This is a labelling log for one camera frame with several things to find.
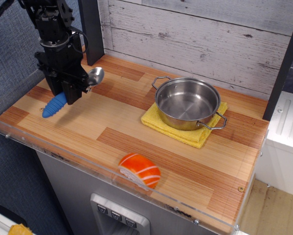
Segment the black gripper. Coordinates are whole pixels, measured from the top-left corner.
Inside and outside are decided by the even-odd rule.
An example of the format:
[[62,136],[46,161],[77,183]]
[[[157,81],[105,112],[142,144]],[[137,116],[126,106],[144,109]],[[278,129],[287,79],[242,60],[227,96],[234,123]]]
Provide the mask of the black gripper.
[[81,66],[83,52],[79,33],[70,35],[61,47],[45,47],[43,52],[36,52],[35,57],[53,95],[64,92],[67,104],[72,105],[82,97],[82,92],[87,93],[89,76]]

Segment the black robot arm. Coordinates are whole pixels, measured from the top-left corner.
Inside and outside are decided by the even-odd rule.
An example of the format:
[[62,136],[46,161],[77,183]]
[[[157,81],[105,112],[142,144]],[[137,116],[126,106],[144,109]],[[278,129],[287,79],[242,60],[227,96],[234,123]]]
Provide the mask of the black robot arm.
[[38,30],[44,48],[34,55],[39,70],[52,93],[63,93],[67,103],[73,104],[90,89],[89,75],[81,66],[82,31],[71,25],[75,20],[73,10],[64,0],[21,0],[19,4]]

